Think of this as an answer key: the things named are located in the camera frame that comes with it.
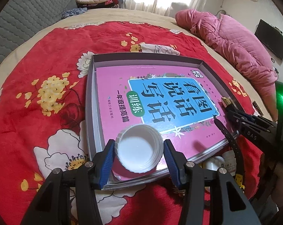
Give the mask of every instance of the red floral bedsheet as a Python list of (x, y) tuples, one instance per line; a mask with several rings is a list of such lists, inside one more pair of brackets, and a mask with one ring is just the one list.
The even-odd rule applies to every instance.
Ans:
[[(244, 110), (254, 112), (242, 86), (197, 38), (137, 22), (56, 28), (36, 43), (0, 90), (0, 215), (8, 225), (20, 223), (52, 169), (78, 168), (87, 160), (84, 105), (88, 66), (93, 54), (112, 52), (155, 52), (204, 60)], [(261, 152), (243, 137), (238, 142), (245, 161), (245, 193), (251, 197), (257, 188)], [(165, 178), (126, 190), (97, 192), (103, 223), (177, 224), (182, 198), (172, 188), (171, 180)], [(75, 225), (75, 190), (70, 199)], [(204, 224), (208, 221), (209, 211), (205, 210)]]

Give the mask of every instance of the television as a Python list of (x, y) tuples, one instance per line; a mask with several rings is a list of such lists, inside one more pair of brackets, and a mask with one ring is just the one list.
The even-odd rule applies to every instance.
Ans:
[(283, 60), (283, 35), (278, 28), (261, 19), (255, 35), (276, 57)]

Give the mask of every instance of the stack of blankets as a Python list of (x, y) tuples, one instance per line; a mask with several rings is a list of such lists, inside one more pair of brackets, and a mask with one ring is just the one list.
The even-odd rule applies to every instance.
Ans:
[(78, 8), (118, 8), (118, 0), (76, 0)]

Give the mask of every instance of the green oval label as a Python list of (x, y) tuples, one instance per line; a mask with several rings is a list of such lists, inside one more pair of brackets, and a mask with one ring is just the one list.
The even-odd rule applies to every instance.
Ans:
[(142, 117), (144, 115), (144, 108), (138, 94), (135, 91), (129, 91), (127, 93), (127, 99), (132, 114), (136, 117)]

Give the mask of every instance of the pink comforter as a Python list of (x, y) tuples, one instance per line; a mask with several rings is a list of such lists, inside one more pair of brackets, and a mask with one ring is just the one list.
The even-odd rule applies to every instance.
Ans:
[(271, 57), (257, 37), (230, 16), (221, 18), (194, 9), (176, 14), (177, 24), (200, 37), (246, 77), (277, 120), (275, 81)]

